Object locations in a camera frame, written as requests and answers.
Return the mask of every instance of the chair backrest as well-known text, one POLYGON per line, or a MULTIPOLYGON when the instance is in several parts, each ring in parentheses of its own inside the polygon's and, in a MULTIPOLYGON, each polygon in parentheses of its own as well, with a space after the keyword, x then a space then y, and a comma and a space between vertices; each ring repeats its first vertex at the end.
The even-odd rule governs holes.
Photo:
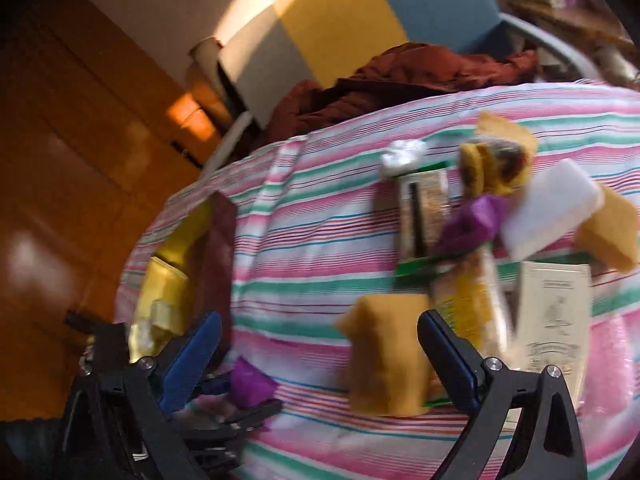
POLYGON ((265 126, 297 82, 324 88, 407 41, 510 53, 494 0, 277 0, 220 51, 220 66, 265 126))

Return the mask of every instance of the chair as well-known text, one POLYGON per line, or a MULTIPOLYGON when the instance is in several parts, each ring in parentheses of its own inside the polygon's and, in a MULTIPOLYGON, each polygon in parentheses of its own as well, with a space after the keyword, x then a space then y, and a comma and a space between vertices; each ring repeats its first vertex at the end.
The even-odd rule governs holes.
POLYGON ((600 79, 585 55, 535 25, 501 14, 494 0, 276 0, 224 48, 209 39, 192 56, 229 106, 248 110, 265 127, 280 99, 303 79, 328 88, 407 41, 503 59, 513 51, 508 29, 573 66, 578 76, 600 79))

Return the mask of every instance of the blue fabric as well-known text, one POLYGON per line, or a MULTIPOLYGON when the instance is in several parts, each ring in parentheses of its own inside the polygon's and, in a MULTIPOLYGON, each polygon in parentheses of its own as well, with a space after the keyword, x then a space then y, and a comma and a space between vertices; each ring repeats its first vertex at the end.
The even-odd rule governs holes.
POLYGON ((164 375, 162 397, 158 405, 165 416, 182 409, 188 402, 213 352, 216 351, 221 336, 220 314, 211 312, 164 375))
POLYGON ((410 41, 443 44, 460 54, 511 54, 494 0, 387 0, 410 41))

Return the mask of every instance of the wooden floor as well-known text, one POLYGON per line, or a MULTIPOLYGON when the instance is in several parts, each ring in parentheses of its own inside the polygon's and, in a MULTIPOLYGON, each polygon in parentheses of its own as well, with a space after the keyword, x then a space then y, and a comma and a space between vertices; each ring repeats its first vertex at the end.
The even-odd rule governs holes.
POLYGON ((38 0, 0 73, 0 420, 59 416, 84 346, 66 310, 112 319, 133 244, 198 175, 170 143, 219 138, 87 0, 38 0))

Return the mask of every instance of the purple plastic wrapper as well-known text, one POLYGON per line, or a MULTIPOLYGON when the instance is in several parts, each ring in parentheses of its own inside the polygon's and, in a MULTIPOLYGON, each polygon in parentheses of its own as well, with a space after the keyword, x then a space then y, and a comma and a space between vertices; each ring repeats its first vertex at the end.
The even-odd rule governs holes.
POLYGON ((468 253, 493 240, 504 221, 507 198, 484 194, 452 212, 434 249, 438 255, 468 253))
POLYGON ((245 410, 264 400, 273 399, 278 383, 263 374, 258 368, 239 357, 231 370, 229 400, 245 410))

